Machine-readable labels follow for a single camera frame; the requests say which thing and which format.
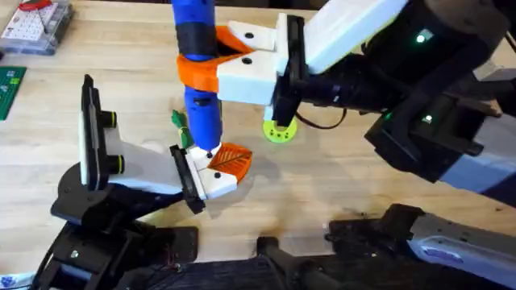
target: green circuit board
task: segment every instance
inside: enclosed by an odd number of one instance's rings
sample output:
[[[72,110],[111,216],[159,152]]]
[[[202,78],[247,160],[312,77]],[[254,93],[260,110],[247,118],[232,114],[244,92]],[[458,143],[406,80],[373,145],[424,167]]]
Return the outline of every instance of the green circuit board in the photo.
[[[0,67],[0,121],[9,114],[27,68]]]

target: wooden table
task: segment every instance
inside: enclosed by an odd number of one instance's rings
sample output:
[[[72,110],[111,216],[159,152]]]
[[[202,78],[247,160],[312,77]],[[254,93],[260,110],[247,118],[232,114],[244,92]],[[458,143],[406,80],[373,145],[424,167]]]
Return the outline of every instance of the wooden table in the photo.
[[[0,2],[5,19],[15,0]],[[91,74],[103,108],[119,114],[125,140],[155,147],[178,142],[170,122],[183,106],[177,42],[167,5],[74,2],[77,14],[54,57],[7,56],[2,65],[29,69],[6,122],[0,122],[0,273],[34,271],[64,222],[50,215],[56,186],[77,162],[81,84]],[[217,9],[218,23],[234,19],[273,27],[278,10]],[[290,11],[310,17],[309,11]],[[193,216],[184,204],[146,220],[158,226],[196,225],[199,261],[246,259],[259,234],[282,237],[294,254],[321,254],[332,219],[380,217],[394,202],[421,206],[471,226],[516,234],[516,210],[485,197],[430,184],[392,169],[363,138],[376,116],[350,112],[335,130],[300,126],[291,143],[262,135],[259,106],[224,104],[225,141],[254,151],[239,188],[208,201]],[[303,106],[302,113],[333,123],[340,111]]]

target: orange gripper pad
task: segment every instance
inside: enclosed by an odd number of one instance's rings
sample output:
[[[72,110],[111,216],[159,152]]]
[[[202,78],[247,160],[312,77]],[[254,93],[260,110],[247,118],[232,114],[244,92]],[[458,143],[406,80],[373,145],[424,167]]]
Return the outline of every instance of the orange gripper pad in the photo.
[[[208,168],[236,176],[240,182],[251,167],[252,152],[240,145],[223,143]]]
[[[241,42],[240,39],[236,38],[227,27],[216,27],[216,33],[217,41],[235,49],[239,53],[230,56],[220,56],[207,61],[191,61],[179,55],[176,61],[177,71],[179,79],[183,84],[205,92],[218,93],[218,65],[254,51]]]

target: red object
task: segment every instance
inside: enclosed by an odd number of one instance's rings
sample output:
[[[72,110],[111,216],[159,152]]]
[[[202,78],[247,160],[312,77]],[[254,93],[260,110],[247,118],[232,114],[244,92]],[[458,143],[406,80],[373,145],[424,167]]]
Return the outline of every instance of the red object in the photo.
[[[34,10],[43,9],[46,6],[51,6],[51,5],[52,5],[52,1],[50,1],[50,0],[31,0],[31,1],[27,1],[25,3],[21,3],[18,6],[18,8],[21,11],[34,11]]]

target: blue cylinder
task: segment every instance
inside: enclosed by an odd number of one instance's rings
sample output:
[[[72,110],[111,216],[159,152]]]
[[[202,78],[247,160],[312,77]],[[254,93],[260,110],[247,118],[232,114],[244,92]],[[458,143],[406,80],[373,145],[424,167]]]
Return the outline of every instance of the blue cylinder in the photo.
[[[193,61],[216,57],[214,0],[172,0],[180,53]],[[222,121],[216,93],[185,87],[189,130],[200,148],[220,144]]]

